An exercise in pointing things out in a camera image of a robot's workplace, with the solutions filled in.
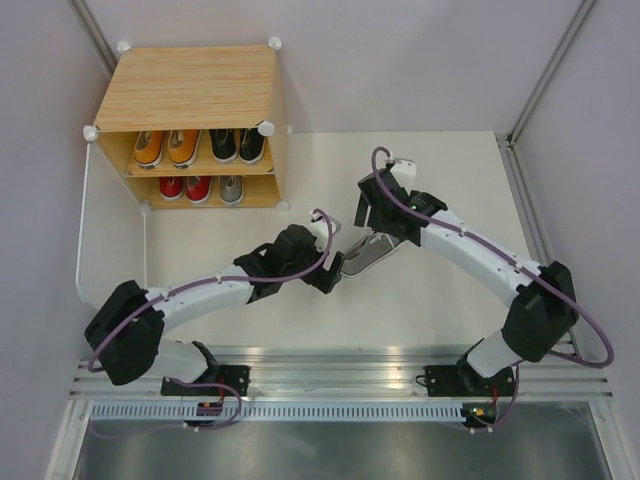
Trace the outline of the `grey sneaker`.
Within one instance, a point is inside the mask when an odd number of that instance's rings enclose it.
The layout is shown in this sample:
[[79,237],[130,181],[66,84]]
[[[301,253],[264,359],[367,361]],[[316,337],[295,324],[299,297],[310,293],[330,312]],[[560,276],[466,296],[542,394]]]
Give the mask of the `grey sneaker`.
[[401,241],[387,233],[370,231],[345,253],[341,274],[355,278],[392,255]]
[[241,176],[220,176],[219,196],[226,206],[236,206],[244,199],[243,178]]

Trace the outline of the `grey sneaker back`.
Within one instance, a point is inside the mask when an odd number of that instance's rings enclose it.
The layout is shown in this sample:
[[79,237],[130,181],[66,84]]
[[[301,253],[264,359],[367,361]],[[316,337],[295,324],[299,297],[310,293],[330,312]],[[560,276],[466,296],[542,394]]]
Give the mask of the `grey sneaker back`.
[[243,178],[241,176],[220,176],[219,196],[226,206],[236,206],[244,199]]

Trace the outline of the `red sneaker back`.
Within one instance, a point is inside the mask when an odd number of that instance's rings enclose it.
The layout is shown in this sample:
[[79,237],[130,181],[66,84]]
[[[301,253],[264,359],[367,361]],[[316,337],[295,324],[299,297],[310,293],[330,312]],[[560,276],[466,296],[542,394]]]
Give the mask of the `red sneaker back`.
[[186,197],[194,205],[204,204],[210,198],[211,186],[211,176],[190,176],[186,181]]

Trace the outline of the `red sneaker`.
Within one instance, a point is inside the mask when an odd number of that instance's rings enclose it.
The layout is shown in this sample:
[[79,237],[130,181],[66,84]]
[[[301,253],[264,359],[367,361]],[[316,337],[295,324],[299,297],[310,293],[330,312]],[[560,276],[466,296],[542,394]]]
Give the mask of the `red sneaker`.
[[211,176],[190,176],[186,181],[186,197],[194,205],[204,204],[210,198],[211,186]]
[[183,196],[184,181],[182,177],[160,177],[158,185],[160,196],[165,201],[177,201]]

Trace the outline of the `black sneaker back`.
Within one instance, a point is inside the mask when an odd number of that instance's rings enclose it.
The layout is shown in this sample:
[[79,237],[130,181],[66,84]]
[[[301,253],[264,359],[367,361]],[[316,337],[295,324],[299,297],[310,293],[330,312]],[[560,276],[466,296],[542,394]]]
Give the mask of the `black sneaker back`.
[[241,129],[239,134],[240,160],[247,165],[260,162],[264,156],[265,137],[260,134],[257,128]]

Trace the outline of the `black sneaker orange sole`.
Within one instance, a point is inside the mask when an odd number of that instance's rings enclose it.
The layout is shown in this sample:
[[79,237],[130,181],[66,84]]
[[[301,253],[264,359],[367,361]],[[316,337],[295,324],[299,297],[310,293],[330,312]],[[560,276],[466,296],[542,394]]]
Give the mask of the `black sneaker orange sole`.
[[213,158],[220,164],[228,164],[237,157],[235,131],[233,129],[210,129],[209,136]]

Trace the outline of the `red sneaker front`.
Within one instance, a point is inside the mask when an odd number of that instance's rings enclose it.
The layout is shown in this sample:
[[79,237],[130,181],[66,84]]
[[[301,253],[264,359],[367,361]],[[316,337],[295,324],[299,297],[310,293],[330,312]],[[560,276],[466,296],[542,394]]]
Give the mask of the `red sneaker front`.
[[158,185],[160,196],[165,201],[177,201],[183,196],[184,181],[182,177],[160,177]]

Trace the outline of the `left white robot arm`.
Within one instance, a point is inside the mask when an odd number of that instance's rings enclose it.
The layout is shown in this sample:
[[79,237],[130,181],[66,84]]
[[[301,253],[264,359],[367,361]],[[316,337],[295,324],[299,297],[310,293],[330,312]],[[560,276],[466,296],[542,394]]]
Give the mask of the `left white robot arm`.
[[272,243],[236,258],[211,277],[178,286],[141,287],[129,280],[118,285],[85,330],[93,355],[87,366],[103,372],[115,386],[130,384],[152,370],[195,395],[212,393],[221,366],[199,341],[169,340],[167,331],[230,307],[244,306],[277,294],[294,280],[324,294],[340,281],[344,256],[330,255],[338,223],[328,218],[309,226],[292,224]]

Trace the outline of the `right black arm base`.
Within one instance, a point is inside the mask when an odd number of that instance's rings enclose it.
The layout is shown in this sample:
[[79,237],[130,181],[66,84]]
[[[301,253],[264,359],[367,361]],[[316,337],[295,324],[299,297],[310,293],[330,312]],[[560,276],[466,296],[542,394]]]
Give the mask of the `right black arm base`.
[[484,378],[468,363],[470,350],[455,364],[426,365],[414,377],[430,398],[478,398],[486,403],[463,404],[461,427],[470,434],[492,433],[511,411],[519,390],[519,363]]

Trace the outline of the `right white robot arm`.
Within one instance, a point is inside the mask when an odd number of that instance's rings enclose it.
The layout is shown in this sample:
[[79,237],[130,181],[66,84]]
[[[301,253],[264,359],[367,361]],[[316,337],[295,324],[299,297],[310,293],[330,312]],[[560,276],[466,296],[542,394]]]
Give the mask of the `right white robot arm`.
[[478,395],[503,369],[540,361],[576,323],[565,302],[575,297],[573,282],[561,263],[544,266],[489,248],[487,239],[467,229],[445,202],[402,187],[391,169],[367,175],[358,188],[354,223],[370,231],[347,251],[343,276],[364,273],[410,242],[450,260],[507,306],[504,325],[458,360],[456,381],[463,392]]

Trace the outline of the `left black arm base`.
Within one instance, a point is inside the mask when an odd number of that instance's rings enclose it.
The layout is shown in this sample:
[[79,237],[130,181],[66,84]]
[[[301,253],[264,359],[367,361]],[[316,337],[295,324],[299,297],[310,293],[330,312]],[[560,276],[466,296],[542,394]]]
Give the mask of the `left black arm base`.
[[242,407],[238,406],[238,399],[247,395],[249,383],[249,366],[221,365],[191,384],[164,378],[160,394],[196,401],[192,417],[198,420],[226,420],[240,415]]

